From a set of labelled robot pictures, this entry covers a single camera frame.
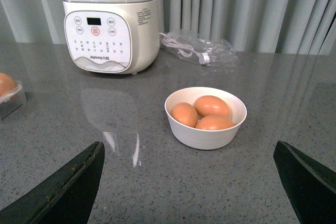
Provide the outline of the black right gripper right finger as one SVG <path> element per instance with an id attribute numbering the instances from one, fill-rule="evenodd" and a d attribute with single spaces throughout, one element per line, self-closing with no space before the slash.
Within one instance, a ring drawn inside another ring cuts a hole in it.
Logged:
<path id="1" fill-rule="evenodd" d="M 335 223 L 335 172 L 283 141 L 273 157 L 299 222 Z"/>

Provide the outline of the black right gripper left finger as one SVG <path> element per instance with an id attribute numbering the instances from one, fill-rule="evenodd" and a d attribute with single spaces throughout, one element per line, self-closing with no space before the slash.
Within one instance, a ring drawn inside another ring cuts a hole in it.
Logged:
<path id="1" fill-rule="evenodd" d="M 1 223 L 87 223 L 105 149 L 94 142 L 30 192 L 1 210 Z"/>

